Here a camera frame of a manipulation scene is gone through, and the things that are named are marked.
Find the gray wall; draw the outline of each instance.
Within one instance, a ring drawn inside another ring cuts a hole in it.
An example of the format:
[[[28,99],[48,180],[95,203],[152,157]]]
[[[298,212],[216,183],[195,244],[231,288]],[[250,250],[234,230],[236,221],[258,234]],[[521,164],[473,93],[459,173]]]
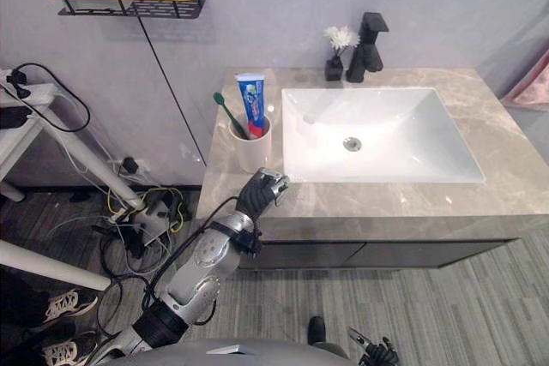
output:
[[[0,66],[50,64],[89,102],[120,154],[145,159],[164,183],[200,183],[204,167],[139,24],[63,18],[59,9],[56,0],[0,0]],[[549,45],[549,0],[208,0],[195,21],[143,23],[207,156],[211,95],[227,67],[321,67],[329,52],[322,30],[356,30],[366,10],[388,22],[390,33],[378,40],[386,67],[475,67],[499,96]],[[549,138],[541,133],[549,115],[512,114],[549,159]],[[51,159],[48,173],[32,168],[37,153]],[[73,182],[67,170],[43,139],[10,178]]]

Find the shoe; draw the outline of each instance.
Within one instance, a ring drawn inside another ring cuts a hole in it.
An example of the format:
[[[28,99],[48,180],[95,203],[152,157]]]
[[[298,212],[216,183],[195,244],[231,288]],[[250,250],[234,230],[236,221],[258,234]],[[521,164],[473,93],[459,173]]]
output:
[[[52,297],[48,309],[45,311],[44,321],[41,325],[30,330],[38,332],[64,317],[83,315],[95,306],[97,301],[97,294],[86,289],[72,289],[62,295]]]
[[[79,334],[56,345],[42,348],[42,357],[47,366],[82,366],[97,348],[97,333]]]
[[[307,327],[307,343],[314,345],[318,342],[326,341],[326,325],[324,319],[320,316],[311,317]]]

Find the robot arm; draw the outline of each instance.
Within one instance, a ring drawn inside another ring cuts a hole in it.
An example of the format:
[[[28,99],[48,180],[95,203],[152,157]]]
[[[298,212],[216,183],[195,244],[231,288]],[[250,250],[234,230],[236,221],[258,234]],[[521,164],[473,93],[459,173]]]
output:
[[[160,298],[88,364],[178,342],[217,298],[221,281],[237,269],[241,254],[259,252],[261,232],[256,221],[273,202],[280,204],[288,184],[281,173],[260,169],[240,191],[235,211],[211,223]]]

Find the toothpaste tube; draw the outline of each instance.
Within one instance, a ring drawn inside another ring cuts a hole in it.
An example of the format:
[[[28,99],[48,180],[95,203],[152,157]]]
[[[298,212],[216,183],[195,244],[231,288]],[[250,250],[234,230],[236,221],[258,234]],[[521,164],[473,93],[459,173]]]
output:
[[[263,83],[265,75],[263,73],[243,73],[235,75],[238,81],[238,87],[242,93],[246,116],[248,117],[248,129],[250,130],[250,139],[257,139],[263,136],[263,124],[265,110],[263,108]]]

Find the white metal frame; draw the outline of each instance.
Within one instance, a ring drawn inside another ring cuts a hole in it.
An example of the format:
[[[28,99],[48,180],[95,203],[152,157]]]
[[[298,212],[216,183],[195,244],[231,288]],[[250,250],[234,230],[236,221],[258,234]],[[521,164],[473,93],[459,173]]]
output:
[[[14,96],[16,90],[8,84],[5,76],[9,75],[10,70],[0,70],[0,83],[2,87],[8,89]],[[31,96],[25,101],[35,106],[42,114],[48,117],[54,124],[63,129],[67,129],[65,123],[50,109],[50,105],[55,99],[57,88],[51,83],[42,85],[25,86],[30,90]],[[21,101],[13,99],[4,91],[0,92],[0,107],[24,105]],[[145,203],[139,195],[134,192],[124,180],[117,176],[111,166],[97,157],[86,144],[75,133],[62,132],[50,126],[38,118],[29,118],[26,123],[17,129],[2,130],[2,139],[0,142],[0,181],[4,179],[9,169],[27,150],[31,142],[44,129],[56,141],[64,145],[67,150],[78,161],[87,167],[98,179],[111,188],[124,202],[137,210],[145,208]],[[10,199],[21,200],[21,191],[6,182],[0,186],[2,194],[10,195]],[[74,267],[60,261],[55,261],[49,257],[37,254],[35,252],[20,248],[11,243],[0,241],[0,264],[15,267],[30,273],[36,273],[53,279],[70,282],[75,285],[81,285],[103,291],[111,281],[105,276],[89,272],[87,270]]]

